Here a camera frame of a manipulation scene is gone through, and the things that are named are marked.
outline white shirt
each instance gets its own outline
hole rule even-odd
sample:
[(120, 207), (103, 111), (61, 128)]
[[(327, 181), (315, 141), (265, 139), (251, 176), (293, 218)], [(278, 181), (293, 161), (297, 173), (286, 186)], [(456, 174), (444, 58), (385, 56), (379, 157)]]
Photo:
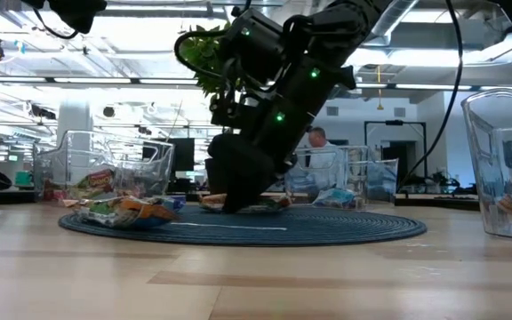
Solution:
[(327, 142), (322, 148), (311, 151), (309, 168), (318, 188), (344, 188), (345, 159), (340, 148)]

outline person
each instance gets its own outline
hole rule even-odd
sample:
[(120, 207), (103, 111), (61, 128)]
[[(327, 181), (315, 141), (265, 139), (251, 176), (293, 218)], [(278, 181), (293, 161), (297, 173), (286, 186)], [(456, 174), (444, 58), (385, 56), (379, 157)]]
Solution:
[(345, 159), (343, 151), (327, 140), (325, 130), (321, 127), (312, 128), (308, 133), (308, 140), (312, 148), (318, 149), (317, 152), (314, 150), (310, 152), (309, 159), (309, 168), (317, 169), (311, 171), (316, 186), (319, 189), (344, 188)]

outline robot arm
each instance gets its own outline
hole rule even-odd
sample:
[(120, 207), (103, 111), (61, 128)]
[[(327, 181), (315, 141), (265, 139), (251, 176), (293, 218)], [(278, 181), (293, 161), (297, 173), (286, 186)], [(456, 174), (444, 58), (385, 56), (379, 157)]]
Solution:
[[(355, 88), (352, 69), (341, 66), (391, 2), (337, 0), (314, 15), (291, 17), (283, 26), (251, 9), (238, 15), (220, 39), (221, 59), (230, 66), (222, 87), (240, 79), (257, 105), (236, 103), (229, 92), (212, 104), (213, 124), (240, 129), (215, 137), (208, 150), (209, 180), (212, 188), (227, 190), (226, 212), (254, 203), (295, 165), (293, 151), (333, 86)], [(255, 84), (275, 77), (268, 90)]]

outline ceiling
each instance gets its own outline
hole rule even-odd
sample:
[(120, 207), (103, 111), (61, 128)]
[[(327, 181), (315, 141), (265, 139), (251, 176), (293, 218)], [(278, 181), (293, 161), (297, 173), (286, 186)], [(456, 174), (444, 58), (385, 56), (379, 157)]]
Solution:
[[(19, 0), (0, 0), (0, 39), (5, 51), (0, 76), (191, 78), (192, 72), (181, 66), (172, 53), (179, 32), (196, 25), (204, 28), (224, 25), (230, 20), (231, 5), (242, 3), (215, 0), (176, 5), (154, 0), (109, 1), (110, 10), (95, 18), (89, 35), (64, 41), (49, 35), (35, 14)], [(252, 1), (253, 6), (277, 22), (293, 14), (316, 12), (326, 4), (317, 0)], [(512, 84), (512, 49), (506, 49), (507, 46), (512, 48), (512, 43), (503, 34), (510, 26), (507, 19), (498, 8), (485, 1), (456, 0), (454, 5), (460, 16), (465, 45), (473, 54), (470, 58), (476, 62), (464, 70), (463, 82)], [(65, 34), (71, 32), (53, 12), (43, 10), (41, 15), (45, 24), (53, 29)], [(456, 65), (447, 60), (451, 55), (448, 51), (455, 49), (452, 32), (443, 0), (419, 0), (392, 31), (387, 46), (365, 44), (349, 59), (349, 64), (355, 66), (356, 76), (363, 82), (451, 84)], [(488, 52), (489, 48), (497, 51)], [(397, 60), (392, 58), (397, 58), (399, 53), (408, 56), (408, 50), (420, 53), (428, 49), (432, 50), (427, 52), (431, 59), (421, 65), (405, 62), (393, 65)], [(449, 55), (437, 55), (438, 51)], [(382, 53), (390, 59), (381, 61), (379, 67), (373, 65), (369, 59)], [(143, 124), (153, 128), (154, 134), (164, 136), (173, 124), (180, 128), (189, 124), (197, 125), (198, 129), (174, 130), (171, 136), (205, 139), (218, 134), (220, 129), (206, 129), (211, 113), (203, 94), (178, 88), (0, 84), (0, 123), (21, 123), (14, 127), (22, 127), (29, 134), (48, 135), (51, 139), (55, 130), (53, 122), (46, 121), (48, 127), (36, 126), (40, 119), (28, 114), (28, 104), (60, 116), (59, 106), (64, 97), (83, 94), (91, 102), (96, 125), (103, 124), (105, 131), (135, 134), (132, 125)], [(362, 94), (370, 99), (379, 93), (363, 90)], [(385, 97), (412, 98), (416, 94), (413, 91), (384, 92)], [(107, 106), (116, 109), (115, 117), (104, 117), (103, 109)], [(0, 131), (2, 137), (9, 138), (3, 129)]]

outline transparent storage bin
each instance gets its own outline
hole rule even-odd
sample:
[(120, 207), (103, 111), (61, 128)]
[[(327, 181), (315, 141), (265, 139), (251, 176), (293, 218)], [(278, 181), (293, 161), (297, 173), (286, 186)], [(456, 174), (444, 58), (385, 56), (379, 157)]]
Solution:
[(357, 197), (356, 209), (383, 209), (395, 205), (398, 159), (351, 161), (347, 189)]
[(512, 90), (462, 102), (485, 232), (512, 236)]
[(284, 181), (286, 193), (296, 204), (312, 204), (321, 191), (338, 188), (355, 194), (348, 209), (394, 205), (397, 160), (374, 160), (376, 155), (365, 146), (299, 148), (295, 154), (298, 163), (285, 174)]
[(103, 132), (69, 131), (54, 150), (35, 145), (38, 200), (104, 199), (162, 195), (174, 146)]

